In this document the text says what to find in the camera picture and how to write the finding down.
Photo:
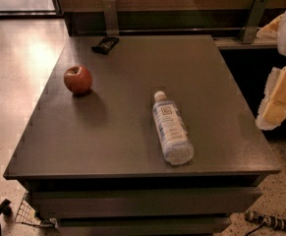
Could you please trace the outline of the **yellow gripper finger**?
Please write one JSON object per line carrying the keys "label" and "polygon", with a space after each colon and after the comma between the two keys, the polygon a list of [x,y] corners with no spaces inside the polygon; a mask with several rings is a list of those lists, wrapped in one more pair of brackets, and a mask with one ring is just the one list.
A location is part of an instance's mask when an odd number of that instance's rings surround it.
{"label": "yellow gripper finger", "polygon": [[264,131],[279,127],[286,119],[286,66],[273,68],[268,75],[264,98],[257,111],[256,125]]}
{"label": "yellow gripper finger", "polygon": [[279,15],[270,23],[259,29],[257,32],[257,38],[276,39],[282,17],[283,14]]}

